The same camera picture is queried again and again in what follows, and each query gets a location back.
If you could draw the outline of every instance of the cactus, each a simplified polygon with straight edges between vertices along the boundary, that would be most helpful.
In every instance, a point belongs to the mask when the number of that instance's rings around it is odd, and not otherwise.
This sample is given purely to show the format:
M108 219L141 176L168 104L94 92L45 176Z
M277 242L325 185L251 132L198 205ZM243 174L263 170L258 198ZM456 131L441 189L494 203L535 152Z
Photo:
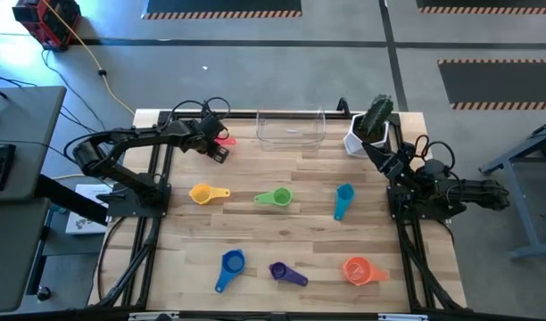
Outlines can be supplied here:
M370 143L370 138L378 139L382 136L382 124L392 113L393 106L391 96L383 94L376 96L356 128L359 134L357 136L367 143Z

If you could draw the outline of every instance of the yellow measuring cup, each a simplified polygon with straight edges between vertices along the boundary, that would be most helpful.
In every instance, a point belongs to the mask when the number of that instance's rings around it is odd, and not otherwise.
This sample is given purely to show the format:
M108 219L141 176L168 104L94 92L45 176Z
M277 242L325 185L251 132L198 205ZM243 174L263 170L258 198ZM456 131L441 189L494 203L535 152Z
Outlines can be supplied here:
M227 188L216 188L207 184L198 184L190 190L189 195L194 202L204 205L217 197L229 197L230 192Z

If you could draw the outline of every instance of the green measuring cup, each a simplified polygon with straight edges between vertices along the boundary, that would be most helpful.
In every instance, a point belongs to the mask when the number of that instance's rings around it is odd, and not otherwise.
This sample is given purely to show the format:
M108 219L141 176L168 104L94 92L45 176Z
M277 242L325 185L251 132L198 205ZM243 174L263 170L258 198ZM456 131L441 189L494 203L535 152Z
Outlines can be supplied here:
M263 193L255 196L256 204L275 204L287 206L293 199L293 193L284 187L279 187L273 192Z

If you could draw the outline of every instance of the red device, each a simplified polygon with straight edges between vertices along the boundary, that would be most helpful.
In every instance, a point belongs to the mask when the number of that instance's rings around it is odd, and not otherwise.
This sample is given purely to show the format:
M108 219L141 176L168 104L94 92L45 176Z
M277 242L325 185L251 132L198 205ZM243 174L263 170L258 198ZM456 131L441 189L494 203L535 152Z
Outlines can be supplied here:
M75 0L19 0L13 7L13 15L43 48L63 52L69 47L72 34L44 1L75 29L80 20L80 8Z

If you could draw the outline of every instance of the potted plant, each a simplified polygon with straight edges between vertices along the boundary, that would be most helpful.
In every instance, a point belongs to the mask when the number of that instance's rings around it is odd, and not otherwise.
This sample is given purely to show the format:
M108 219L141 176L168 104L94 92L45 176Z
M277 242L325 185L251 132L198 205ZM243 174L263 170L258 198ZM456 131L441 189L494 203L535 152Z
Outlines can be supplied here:
M392 113L394 103L389 95L378 95L364 114L354 115L348 134L344 137L344 148L352 157L368 158L362 143L383 147L388 140L390 123L386 120Z

